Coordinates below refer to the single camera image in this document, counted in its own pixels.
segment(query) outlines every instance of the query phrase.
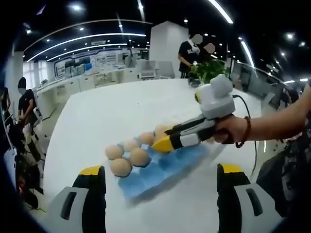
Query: light strip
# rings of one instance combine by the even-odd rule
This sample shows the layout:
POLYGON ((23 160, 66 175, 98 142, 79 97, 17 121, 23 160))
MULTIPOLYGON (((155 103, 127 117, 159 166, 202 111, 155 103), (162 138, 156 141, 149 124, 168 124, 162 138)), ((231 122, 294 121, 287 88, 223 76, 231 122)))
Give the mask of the light strip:
POLYGON ((67 41, 64 41, 64 42, 62 42, 62 43, 59 43, 59 44, 57 44, 57 45, 54 45, 54 46, 52 46, 52 47, 49 47, 49 48, 47 48, 46 50, 43 50, 43 51, 41 51, 40 53, 37 53, 35 56, 33 56, 32 58, 30 58, 27 62, 31 61, 32 59, 34 59, 35 57, 39 56, 40 54, 43 54, 43 53, 46 52, 46 51, 49 51, 49 50, 51 50, 51 49, 54 49, 54 48, 57 47, 57 46, 60 46, 60 45, 63 45, 63 44, 66 44, 66 43, 69 43, 69 42, 72 42, 72 41, 76 41, 76 40, 82 40, 82 39, 85 39, 85 38, 96 37, 96 36, 106 36, 106 35, 132 35, 132 36, 143 36, 143 37, 146 36, 146 35, 144 35, 144 34, 135 34, 135 33, 104 33, 104 34, 86 35, 86 36, 74 38, 74 39, 71 39, 71 40, 67 40, 67 41))
POLYGON ((49 60, 47 60, 47 62, 49 62, 50 60, 53 60, 57 57, 60 57, 60 56, 63 56, 63 55, 66 55, 66 54, 69 54, 69 53, 72 53, 72 52, 77 52, 77 51, 81 51, 81 50, 87 50, 87 49, 92 49, 92 48, 97 48, 97 47, 107 47, 107 46, 121 46, 121 45, 127 45, 127 44, 108 44, 108 45, 94 45, 94 46, 89 46, 89 47, 84 47, 84 48, 80 48, 80 49, 77 49, 77 50, 72 50, 72 51, 69 51, 69 52, 64 52, 60 55, 57 55, 55 57, 52 57, 50 58, 49 60))
POLYGON ((215 0, 208 0, 212 5, 219 11, 219 13, 227 20, 229 24, 233 24, 232 19, 229 17, 227 12, 219 5, 215 0))
POLYGON ((294 82, 295 82, 295 80, 288 80, 288 81, 285 81, 284 83, 288 84, 288 83, 294 83, 294 82))
POLYGON ((244 41, 241 41, 241 44, 242 44, 242 46, 243 46, 243 48, 244 48, 244 50, 245 50, 245 52, 246 52, 246 55, 247 55, 247 57, 248 57, 248 60, 249 60, 249 62, 250 62, 250 64, 251 64, 251 66, 252 66, 252 67, 255 67, 255 64, 254 64, 254 62, 253 62, 253 58, 252 58, 251 52, 250 52, 249 49, 248 49, 248 46, 246 45, 246 43, 245 43, 244 41))

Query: office desk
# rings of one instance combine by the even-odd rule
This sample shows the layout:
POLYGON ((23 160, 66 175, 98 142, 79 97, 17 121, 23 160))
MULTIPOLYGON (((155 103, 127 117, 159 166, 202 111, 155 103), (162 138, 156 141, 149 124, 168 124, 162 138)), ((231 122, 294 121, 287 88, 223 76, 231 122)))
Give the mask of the office desk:
MULTIPOLYGON (((245 99, 252 117, 261 115, 258 99, 238 90, 233 93, 245 99)), ((235 102, 234 114, 247 115, 243 102, 235 102)), ((135 203, 124 199, 104 155, 110 144, 153 130, 158 123, 182 122, 200 112, 194 89, 183 79, 122 83, 71 96, 47 151, 46 202, 64 187, 72 186, 82 169, 104 165, 107 232, 216 232, 216 165, 233 163, 250 175, 255 160, 253 142, 246 142, 241 149, 234 145, 209 145, 210 154, 199 165, 167 180, 135 203), (216 155, 214 161, 208 158, 216 155)))

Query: window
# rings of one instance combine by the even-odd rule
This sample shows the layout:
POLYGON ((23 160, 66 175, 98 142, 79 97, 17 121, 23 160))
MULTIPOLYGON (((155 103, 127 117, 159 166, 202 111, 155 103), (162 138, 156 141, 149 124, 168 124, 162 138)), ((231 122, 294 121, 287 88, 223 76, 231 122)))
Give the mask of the window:
POLYGON ((35 87, 35 71, 33 62, 23 63, 23 77, 26 79, 26 89, 35 87))
POLYGON ((48 80, 48 68, 46 61, 39 61, 39 82, 41 83, 43 80, 48 80))

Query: green plant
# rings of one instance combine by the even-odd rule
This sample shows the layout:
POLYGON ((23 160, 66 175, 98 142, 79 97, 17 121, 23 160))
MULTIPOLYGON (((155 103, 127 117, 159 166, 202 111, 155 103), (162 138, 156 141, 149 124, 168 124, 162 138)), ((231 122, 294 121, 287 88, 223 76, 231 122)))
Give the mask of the green plant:
POLYGON ((208 63, 199 63, 196 66, 191 66, 190 73, 199 77, 202 82, 209 83, 212 78, 219 74, 228 75, 229 69, 225 67, 223 62, 211 60, 208 63))

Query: ceiling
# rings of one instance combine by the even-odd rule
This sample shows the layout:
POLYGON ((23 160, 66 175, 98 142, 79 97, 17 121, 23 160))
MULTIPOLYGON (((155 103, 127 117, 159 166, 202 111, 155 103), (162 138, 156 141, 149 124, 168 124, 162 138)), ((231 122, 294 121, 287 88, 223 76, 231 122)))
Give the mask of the ceiling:
POLYGON ((91 34, 121 33, 121 30, 124 33, 145 34, 146 37, 115 35, 85 38, 44 52, 34 60, 47 60, 67 51, 91 46, 91 42, 100 40, 110 40, 110 44, 115 44, 129 43, 128 40, 131 39, 132 42, 127 46, 144 49, 148 45, 151 28, 169 20, 188 27, 191 33, 202 35, 208 33, 208 36, 203 36, 202 46, 214 43, 219 58, 235 55, 236 59, 248 63, 238 39, 241 36, 250 48, 256 67, 270 72, 266 65, 276 66, 280 72, 273 72, 273 75, 284 80, 300 79, 311 74, 309 6, 306 5, 311 3, 300 0, 294 3, 270 0, 217 0, 217 2, 229 14, 234 24, 228 24, 208 0, 141 0, 145 17, 140 13, 138 0, 81 0, 62 1, 62 3, 47 1, 42 14, 26 21, 17 40, 16 50, 24 50, 24 59, 27 61, 40 51, 70 39, 91 34), (74 5, 79 5, 82 10, 75 11, 72 8, 74 5), (152 24, 121 21, 122 28, 120 28, 117 20, 103 21, 76 25, 49 35, 70 25, 117 18, 152 24), (28 27, 32 30, 30 34, 26 33, 28 27), (293 40, 289 41, 286 33, 294 33, 293 40), (305 46, 300 47, 301 42, 305 42, 305 46))

